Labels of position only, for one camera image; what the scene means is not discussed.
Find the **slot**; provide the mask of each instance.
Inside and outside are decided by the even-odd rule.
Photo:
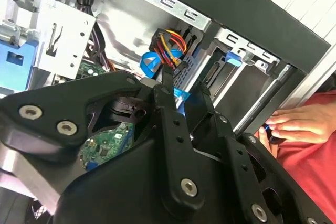
[[[57,43],[62,36],[63,26],[58,26],[56,23],[53,23],[52,26],[50,42],[46,50],[46,54],[55,57],[58,48]]]
[[[22,66],[23,58],[24,57],[22,55],[17,55],[13,52],[8,52],[6,61],[18,66]]]
[[[238,38],[229,34],[227,37],[226,37],[227,40],[231,41],[232,43],[236,43],[238,41]]]
[[[251,42],[249,42],[249,43],[247,44],[247,47],[250,48],[250,49],[252,49],[253,51],[256,50],[256,46],[253,45]]]
[[[174,7],[174,5],[175,5],[175,1],[173,1],[173,0],[160,0],[160,2],[162,3],[162,4],[164,4],[165,6],[167,6],[167,7],[169,7],[169,8],[173,8]]]
[[[265,56],[265,57],[267,57],[267,59],[269,59],[269,60],[272,60],[272,59],[274,58],[271,54],[269,54],[269,53],[266,52],[266,51],[263,52],[262,55]]]
[[[207,85],[209,84],[209,82],[212,80],[214,74],[217,72],[220,66],[221,65],[218,62],[215,62],[215,64],[210,68],[210,71],[208,72],[208,74],[204,79],[205,84]]]
[[[196,21],[196,18],[198,17],[198,15],[191,10],[186,10],[184,16],[188,19],[191,19],[192,21]]]

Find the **green circuit board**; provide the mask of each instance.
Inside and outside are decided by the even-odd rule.
[[[132,136],[133,125],[121,123],[114,130],[101,132],[87,139],[79,152],[83,167],[91,170],[92,164],[96,167],[128,150],[132,144]]]
[[[94,77],[106,73],[103,68],[90,61],[83,60],[79,66],[76,80]],[[55,76],[53,84],[71,81],[62,76]],[[128,150],[133,141],[133,124],[121,123],[111,131],[98,133],[87,139],[79,152],[79,159],[86,170],[91,170],[120,153]]]

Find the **silver screw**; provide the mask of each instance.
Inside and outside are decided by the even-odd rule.
[[[42,110],[34,105],[25,105],[19,109],[19,114],[23,118],[35,120],[42,116]]]
[[[131,78],[127,78],[126,81],[128,81],[130,84],[135,84],[135,81]]]
[[[197,186],[192,180],[188,178],[184,178],[183,180],[181,180],[181,188],[185,192],[185,194],[190,197],[195,197],[197,195]]]
[[[248,136],[248,139],[250,139],[250,141],[252,142],[252,143],[256,143],[256,139],[254,138],[254,137],[252,137],[252,136]]]
[[[308,223],[309,224],[317,224],[317,222],[311,217],[308,217]]]
[[[67,136],[72,136],[77,132],[77,126],[70,121],[59,122],[56,128],[59,133]]]
[[[257,219],[260,220],[261,222],[265,223],[267,221],[267,215],[265,211],[258,204],[252,205],[252,212],[255,215],[255,217],[257,217]]]
[[[219,117],[224,123],[227,123],[227,120],[225,117],[223,117],[222,115]]]

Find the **black plastic bracket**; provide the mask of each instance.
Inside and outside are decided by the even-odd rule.
[[[194,136],[193,146],[222,160],[228,193],[232,200],[232,212],[237,223],[260,223],[252,206],[263,209],[266,220],[277,223],[269,211],[258,179],[243,144],[236,136],[228,120],[215,113],[207,88],[199,83],[185,103],[188,127]]]
[[[0,100],[0,139],[15,150],[48,161],[71,162],[87,138],[118,126],[114,121],[97,125],[106,104],[135,97],[141,88],[133,75],[120,71],[10,95]],[[22,117],[19,111],[25,105],[38,107],[41,116]],[[57,130],[63,121],[76,126],[73,135]]]
[[[153,88],[160,192],[166,209],[184,219],[203,206],[204,193],[185,117],[176,109],[171,69],[162,68],[162,83]]]

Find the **metal panel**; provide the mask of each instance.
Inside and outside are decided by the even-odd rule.
[[[105,0],[98,23],[107,57],[120,69],[143,74],[139,63],[155,31],[174,28],[179,21],[145,0]]]
[[[61,2],[49,0],[39,15],[43,26],[37,67],[74,79],[96,19]],[[47,52],[55,45],[54,54]]]
[[[3,173],[0,173],[0,186],[15,189],[25,195],[34,195],[51,214],[55,213],[58,199],[65,188],[85,173],[79,161],[67,166],[50,164],[25,156],[0,142],[0,171],[2,170],[14,174],[19,181],[14,177],[3,178]],[[19,188],[12,188],[14,184],[6,185],[10,181]]]

